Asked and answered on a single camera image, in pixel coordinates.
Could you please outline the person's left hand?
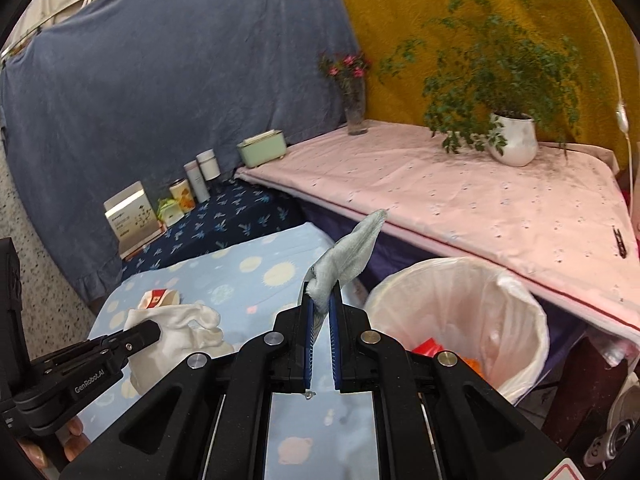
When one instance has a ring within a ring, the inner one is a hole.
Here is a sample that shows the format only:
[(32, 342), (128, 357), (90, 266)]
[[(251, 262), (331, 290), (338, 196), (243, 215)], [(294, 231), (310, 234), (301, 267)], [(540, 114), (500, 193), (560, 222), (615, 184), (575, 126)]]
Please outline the person's left hand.
[(90, 440), (84, 433), (84, 425), (78, 416), (65, 424), (64, 429), (47, 437), (38, 437), (24, 421), (22, 415), (15, 415), (14, 427), (20, 430), (17, 439), (30, 462), (45, 476), (48, 469), (60, 471), (88, 448)]

